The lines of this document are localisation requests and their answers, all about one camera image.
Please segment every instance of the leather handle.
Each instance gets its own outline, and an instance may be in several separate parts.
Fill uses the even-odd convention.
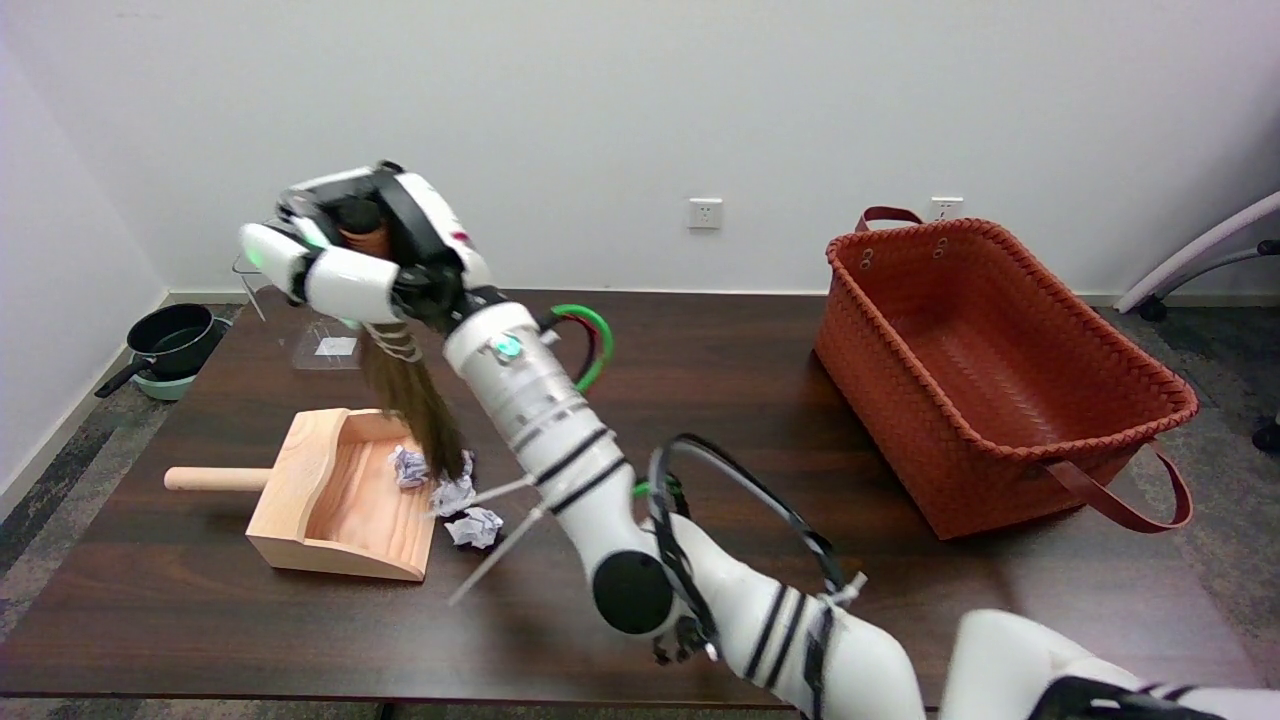
[[[1165,470],[1169,471],[1169,483],[1174,488],[1174,502],[1176,506],[1174,509],[1174,518],[1167,523],[1152,520],[1142,512],[1138,512],[1069,460],[1046,462],[1044,469],[1048,470],[1057,479],[1057,482],[1062,483],[1062,487],[1070,491],[1071,495],[1083,500],[1089,505],[1089,507],[1106,515],[1111,521],[1137,533],[1164,533],[1165,530],[1181,528],[1188,520],[1192,519],[1192,493],[1187,489],[1187,482],[1183,479],[1183,474],[1178,471],[1178,466],[1174,465],[1174,461],[1165,455],[1164,448],[1161,448],[1156,442],[1151,442],[1149,445],[1151,448],[1156,451],[1156,457],[1158,457],[1165,465]]]
[[[876,205],[863,210],[863,217],[858,218],[858,227],[854,228],[854,232],[869,231],[870,227],[868,227],[867,223],[874,223],[876,220],[899,220],[902,223],[915,223],[918,225],[924,224],[924,220],[922,220],[919,215],[904,208]]]

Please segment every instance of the led light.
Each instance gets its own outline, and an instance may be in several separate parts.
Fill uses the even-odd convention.
[[[518,340],[509,334],[504,334],[493,341],[493,350],[509,360],[520,355],[522,347]]]

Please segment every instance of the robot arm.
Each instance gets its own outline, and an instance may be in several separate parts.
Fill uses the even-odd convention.
[[[334,215],[349,197],[380,205],[392,260],[344,247]],[[842,588],[833,564],[823,566],[827,593],[808,596],[735,560],[692,521],[667,510],[662,479],[675,445],[684,439],[686,448],[742,482],[748,474],[727,456],[690,438],[668,443],[649,468],[650,521],[640,527],[632,520],[636,474],[613,433],[543,345],[529,310],[493,287],[484,259],[426,181],[390,163],[357,168],[289,188],[276,213],[274,220],[244,225],[241,242],[292,302],[348,322],[412,318],[445,336],[445,359],[540,495],[535,512],[556,518],[572,541],[595,606],[612,628],[641,639],[673,633],[681,650],[705,647],[737,676],[813,720],[924,717],[905,651],[888,633],[840,607],[856,594],[856,583]],[[824,556],[822,538],[780,498],[759,483],[744,486]],[[1121,693],[1119,707],[1137,702],[1135,714],[1093,715],[1089,708],[1098,706],[1089,705],[1088,693],[1103,685],[1055,682],[1071,675],[1107,683]],[[1138,684],[1047,628],[1009,614],[975,612],[961,624],[941,716],[1216,717],[1144,714],[1151,707],[1133,701]],[[1194,697],[1199,705],[1187,705],[1229,720],[1271,717],[1280,705],[1276,693],[1265,691],[1213,692],[1228,694],[1203,691]],[[1187,705],[1164,710],[1181,712]]]

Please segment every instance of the black pan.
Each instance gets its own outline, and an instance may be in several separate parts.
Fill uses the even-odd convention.
[[[142,370],[161,382],[189,378],[205,365],[221,336],[220,324],[202,305],[161,307],[129,329],[125,342],[136,356],[133,363],[102,383],[93,395],[106,397]]]

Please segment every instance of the brush bristles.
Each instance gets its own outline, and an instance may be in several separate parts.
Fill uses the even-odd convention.
[[[384,337],[403,333],[408,343],[413,343],[403,323],[376,325],[376,331]],[[462,473],[462,434],[453,411],[435,389],[426,364],[422,360],[406,363],[389,355],[365,328],[360,336],[360,368],[383,411],[403,420],[422,446],[433,475],[444,473],[457,479]]]

